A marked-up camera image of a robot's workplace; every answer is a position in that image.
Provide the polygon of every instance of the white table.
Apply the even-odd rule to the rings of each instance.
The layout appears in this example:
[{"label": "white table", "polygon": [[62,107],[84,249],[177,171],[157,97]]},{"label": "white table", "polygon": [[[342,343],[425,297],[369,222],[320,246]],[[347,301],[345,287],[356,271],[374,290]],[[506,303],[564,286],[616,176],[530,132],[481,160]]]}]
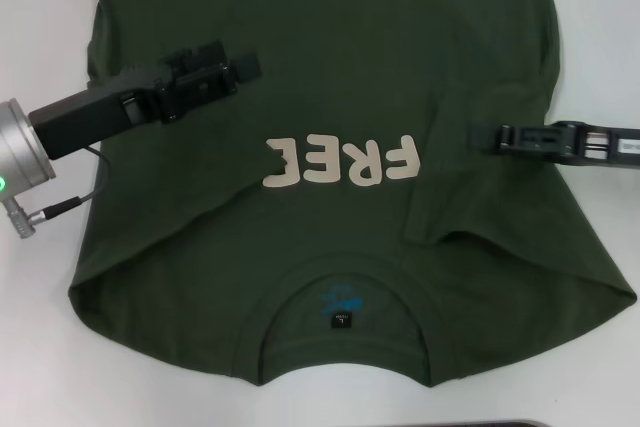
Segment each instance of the white table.
[{"label": "white table", "polygon": [[[564,70],[552,119],[640,128],[638,0],[556,0]],[[0,99],[34,110],[85,87],[96,0],[0,0]],[[96,160],[55,162],[20,196],[29,211],[88,192]],[[640,171],[563,168],[628,281],[640,289]],[[87,209],[20,241],[0,222],[0,425],[312,427],[537,419],[552,427],[640,423],[640,308],[534,359],[427,389],[354,365],[262,388],[181,370],[85,328],[66,289]]]}]

